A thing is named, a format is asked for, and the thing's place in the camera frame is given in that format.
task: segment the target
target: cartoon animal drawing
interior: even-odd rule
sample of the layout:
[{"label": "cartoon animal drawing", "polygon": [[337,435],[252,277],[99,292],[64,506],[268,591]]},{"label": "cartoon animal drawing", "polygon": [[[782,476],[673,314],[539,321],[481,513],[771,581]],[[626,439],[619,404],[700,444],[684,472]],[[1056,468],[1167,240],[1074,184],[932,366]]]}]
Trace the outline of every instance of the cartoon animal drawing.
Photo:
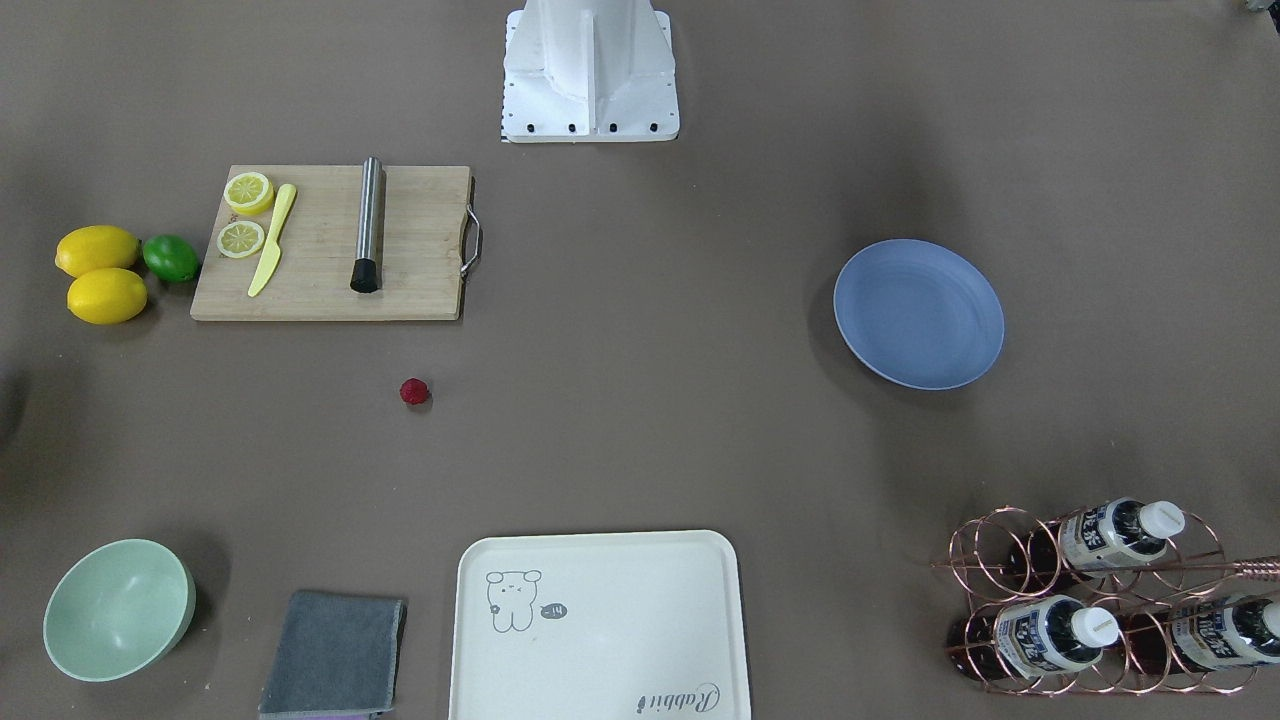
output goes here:
[{"label": "cartoon animal drawing", "polygon": [[493,629],[499,633],[522,633],[534,624],[534,600],[538,597],[539,570],[489,573],[489,612]]}]

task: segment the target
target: bottle label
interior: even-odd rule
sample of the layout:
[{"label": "bottle label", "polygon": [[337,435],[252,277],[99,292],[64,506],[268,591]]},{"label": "bottle label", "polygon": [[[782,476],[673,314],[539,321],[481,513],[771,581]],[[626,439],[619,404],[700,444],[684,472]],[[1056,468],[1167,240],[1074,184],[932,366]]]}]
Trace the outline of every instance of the bottle label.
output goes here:
[{"label": "bottle label", "polygon": [[1105,574],[1111,568],[1142,565],[1164,555],[1164,551],[1160,555],[1142,555],[1120,541],[1115,528],[1115,511],[1121,502],[1129,500],[1121,497],[1062,521],[1057,542],[1068,565],[1085,574],[1091,570]]},{"label": "bottle label", "polygon": [[1280,662],[1280,657],[1263,655],[1242,638],[1233,620],[1235,609],[1222,607],[1243,597],[1234,594],[1178,611],[1174,642],[1192,662],[1210,670]]},{"label": "bottle label", "polygon": [[1023,678],[1079,673],[1088,667],[1062,657],[1048,639],[1044,614],[1061,600],[1061,596],[1055,596],[1039,602],[1015,605],[996,616],[996,650]]}]

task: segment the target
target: red raspberry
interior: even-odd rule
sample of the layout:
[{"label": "red raspberry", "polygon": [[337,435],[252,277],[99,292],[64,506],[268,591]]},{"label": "red raspberry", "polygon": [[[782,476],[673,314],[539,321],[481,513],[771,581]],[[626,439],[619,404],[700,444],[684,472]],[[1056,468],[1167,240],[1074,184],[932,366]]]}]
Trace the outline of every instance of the red raspberry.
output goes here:
[{"label": "red raspberry", "polygon": [[410,405],[421,405],[429,397],[431,397],[431,391],[426,383],[417,378],[410,378],[401,386],[401,400]]}]

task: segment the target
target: folded cloth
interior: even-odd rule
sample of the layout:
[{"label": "folded cloth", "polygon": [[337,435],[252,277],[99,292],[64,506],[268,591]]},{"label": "folded cloth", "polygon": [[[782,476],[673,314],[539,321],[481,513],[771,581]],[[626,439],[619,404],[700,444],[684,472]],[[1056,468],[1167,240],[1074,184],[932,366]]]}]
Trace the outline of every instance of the folded cloth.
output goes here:
[{"label": "folded cloth", "polygon": [[369,717],[390,710],[403,618],[399,600],[293,593],[259,717]]}]

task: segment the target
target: white tray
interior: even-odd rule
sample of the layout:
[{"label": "white tray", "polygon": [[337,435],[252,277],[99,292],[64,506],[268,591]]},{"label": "white tray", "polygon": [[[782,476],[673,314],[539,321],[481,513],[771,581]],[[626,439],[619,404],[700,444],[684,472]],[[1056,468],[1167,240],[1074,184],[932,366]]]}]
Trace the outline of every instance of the white tray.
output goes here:
[{"label": "white tray", "polygon": [[737,556],[723,536],[486,538],[467,548],[451,720],[649,716],[751,716]]}]

